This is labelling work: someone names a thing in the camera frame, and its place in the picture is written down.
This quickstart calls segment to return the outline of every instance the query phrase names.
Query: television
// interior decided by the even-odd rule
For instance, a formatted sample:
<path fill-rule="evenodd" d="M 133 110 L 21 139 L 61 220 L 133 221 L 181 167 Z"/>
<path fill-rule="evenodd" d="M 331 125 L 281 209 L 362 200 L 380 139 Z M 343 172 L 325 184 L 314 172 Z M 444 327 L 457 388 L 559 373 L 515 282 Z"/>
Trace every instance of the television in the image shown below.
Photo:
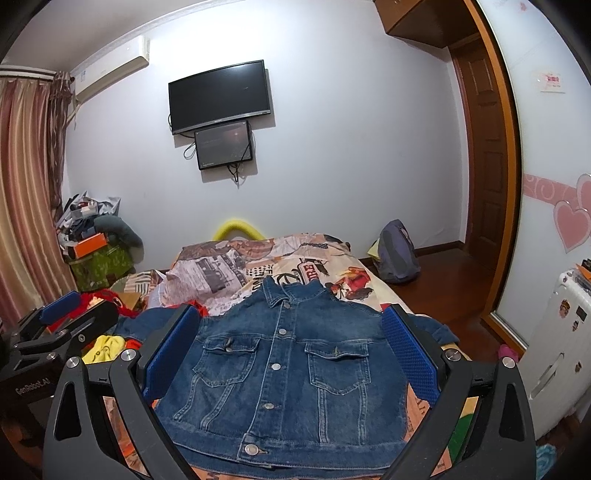
<path fill-rule="evenodd" d="M 202 128 L 194 136 L 199 170 L 252 160 L 248 120 Z"/>
<path fill-rule="evenodd" d="M 173 135 L 271 113 L 262 60 L 197 73 L 168 84 Z"/>

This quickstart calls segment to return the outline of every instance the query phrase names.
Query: curtain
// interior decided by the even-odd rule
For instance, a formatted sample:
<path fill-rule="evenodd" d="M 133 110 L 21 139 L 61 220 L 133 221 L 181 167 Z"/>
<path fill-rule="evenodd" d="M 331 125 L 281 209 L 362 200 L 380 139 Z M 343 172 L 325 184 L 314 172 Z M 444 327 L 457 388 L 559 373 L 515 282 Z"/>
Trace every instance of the curtain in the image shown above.
<path fill-rule="evenodd" d="M 50 84 L 0 78 L 0 317 L 9 326 L 70 290 L 50 210 Z"/>
<path fill-rule="evenodd" d="M 66 120 L 72 100 L 72 80 L 69 72 L 57 72 L 49 90 L 47 124 L 47 174 L 49 180 L 49 205 L 54 221 L 63 212 L 61 183 L 64 178 L 64 149 L 66 144 Z"/>

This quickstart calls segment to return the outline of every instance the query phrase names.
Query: metal screw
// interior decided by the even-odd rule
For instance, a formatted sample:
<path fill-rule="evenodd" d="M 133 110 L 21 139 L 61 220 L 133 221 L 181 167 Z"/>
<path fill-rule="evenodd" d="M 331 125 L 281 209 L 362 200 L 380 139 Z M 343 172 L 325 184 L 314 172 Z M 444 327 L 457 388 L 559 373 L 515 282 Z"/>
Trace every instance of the metal screw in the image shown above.
<path fill-rule="evenodd" d="M 503 365 L 505 365 L 507 368 L 513 368 L 515 366 L 515 360 L 513 360 L 510 356 L 504 356 Z"/>
<path fill-rule="evenodd" d="M 77 366 L 79 363 L 80 363 L 80 357 L 79 357 L 79 356 L 73 356 L 73 357 L 69 358 L 69 359 L 66 361 L 66 366 L 67 366 L 68 368 L 74 368 L 74 367 L 76 367 L 76 366 Z"/>
<path fill-rule="evenodd" d="M 129 362 L 130 360 L 133 360 L 135 358 L 136 355 L 136 351 L 132 348 L 128 348 L 127 350 L 123 350 L 121 352 L 121 359 L 124 362 Z"/>
<path fill-rule="evenodd" d="M 448 348 L 445 350 L 445 357 L 452 362 L 457 362 L 460 358 L 462 358 L 462 354 L 455 348 Z"/>

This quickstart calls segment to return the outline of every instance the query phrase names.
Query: white appliance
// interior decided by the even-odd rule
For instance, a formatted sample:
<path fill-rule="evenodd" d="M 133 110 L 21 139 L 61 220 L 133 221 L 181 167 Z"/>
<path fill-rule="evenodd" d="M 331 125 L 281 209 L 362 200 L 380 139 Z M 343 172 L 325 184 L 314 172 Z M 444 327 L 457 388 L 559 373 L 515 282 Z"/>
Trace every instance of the white appliance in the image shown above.
<path fill-rule="evenodd" d="M 150 64 L 150 44 L 143 35 L 129 40 L 76 75 L 76 100 L 84 103 L 127 75 Z"/>
<path fill-rule="evenodd" d="M 591 384 L 591 296 L 578 275 L 571 270 L 559 276 L 518 364 L 536 439 L 570 414 Z"/>

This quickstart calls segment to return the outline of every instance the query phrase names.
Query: pink object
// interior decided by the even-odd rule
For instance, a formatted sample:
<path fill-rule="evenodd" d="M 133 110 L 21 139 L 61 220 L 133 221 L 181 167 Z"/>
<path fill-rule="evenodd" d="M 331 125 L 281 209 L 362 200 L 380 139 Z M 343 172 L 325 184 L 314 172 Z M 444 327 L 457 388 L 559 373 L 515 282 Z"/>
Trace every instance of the pink object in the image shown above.
<path fill-rule="evenodd" d="M 577 201 L 579 208 L 591 212 L 591 175 L 585 173 L 577 180 Z"/>
<path fill-rule="evenodd" d="M 517 355 L 517 352 L 515 350 L 513 350 L 511 347 L 509 347 L 509 345 L 505 345 L 505 344 L 501 345 L 499 347 L 498 355 L 499 355 L 499 360 L 501 358 L 508 356 L 509 358 L 512 358 L 515 361 L 515 363 L 517 363 L 519 361 L 519 355 Z"/>
<path fill-rule="evenodd" d="M 573 207 L 579 207 L 577 189 L 559 181 L 544 179 L 535 175 L 523 175 L 523 195 L 551 205 L 566 200 Z"/>
<path fill-rule="evenodd" d="M 591 233 L 591 217 L 587 210 L 573 210 L 563 200 L 554 207 L 554 224 L 567 253 L 583 245 Z"/>

